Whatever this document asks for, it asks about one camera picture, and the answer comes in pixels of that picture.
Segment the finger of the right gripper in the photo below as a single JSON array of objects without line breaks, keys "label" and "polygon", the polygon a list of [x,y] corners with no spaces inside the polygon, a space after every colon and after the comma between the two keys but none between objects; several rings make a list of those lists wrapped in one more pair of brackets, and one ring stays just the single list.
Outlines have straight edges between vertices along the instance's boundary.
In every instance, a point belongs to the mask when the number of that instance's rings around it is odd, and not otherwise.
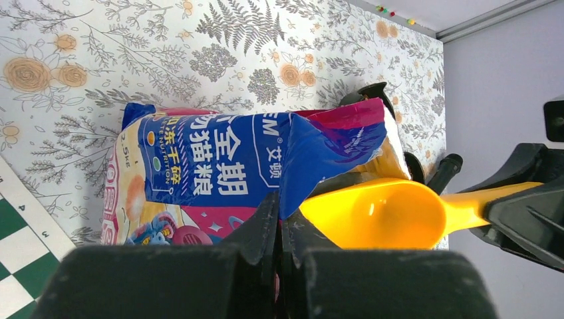
[{"label": "finger of the right gripper", "polygon": [[492,176],[459,193],[512,194],[534,187],[563,193],[563,150],[520,143]]},{"label": "finger of the right gripper", "polygon": [[504,195],[486,205],[489,225],[471,228],[481,241],[563,272],[563,178]]}]

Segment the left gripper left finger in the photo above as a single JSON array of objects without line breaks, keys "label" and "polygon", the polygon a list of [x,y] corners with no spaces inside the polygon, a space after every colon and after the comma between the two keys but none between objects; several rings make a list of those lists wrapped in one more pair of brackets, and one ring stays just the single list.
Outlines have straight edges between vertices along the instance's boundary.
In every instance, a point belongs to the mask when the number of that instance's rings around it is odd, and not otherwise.
[{"label": "left gripper left finger", "polygon": [[216,245],[71,251],[33,318],[273,318],[279,196]]}]

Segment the yellow plastic scoop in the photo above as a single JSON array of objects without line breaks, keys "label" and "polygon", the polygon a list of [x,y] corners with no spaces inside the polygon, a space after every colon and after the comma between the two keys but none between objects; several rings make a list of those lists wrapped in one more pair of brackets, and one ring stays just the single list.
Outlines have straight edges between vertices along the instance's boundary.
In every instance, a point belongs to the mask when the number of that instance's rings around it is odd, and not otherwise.
[{"label": "yellow plastic scoop", "polygon": [[538,185],[438,195],[415,181],[380,178],[312,197],[299,210],[342,249],[430,250],[450,233],[488,225],[489,202]]}]

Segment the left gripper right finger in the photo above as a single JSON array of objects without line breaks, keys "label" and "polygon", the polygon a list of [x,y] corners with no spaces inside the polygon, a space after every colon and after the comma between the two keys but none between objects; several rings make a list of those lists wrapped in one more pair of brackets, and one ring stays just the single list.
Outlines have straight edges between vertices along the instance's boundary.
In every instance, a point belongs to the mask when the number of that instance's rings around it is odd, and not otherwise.
[{"label": "left gripper right finger", "polygon": [[288,318],[495,318],[464,256],[443,250],[338,248],[302,214],[280,224]]}]

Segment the pink blue pet food bag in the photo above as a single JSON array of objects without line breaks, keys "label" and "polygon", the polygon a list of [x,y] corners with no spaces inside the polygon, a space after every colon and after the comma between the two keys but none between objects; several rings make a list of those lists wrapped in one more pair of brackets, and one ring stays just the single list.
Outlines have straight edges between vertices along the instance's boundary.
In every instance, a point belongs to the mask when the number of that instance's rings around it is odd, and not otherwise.
[{"label": "pink blue pet food bag", "polygon": [[213,244],[276,192],[286,219],[308,197],[412,179],[380,98],[252,115],[131,102],[108,164],[105,245]]}]

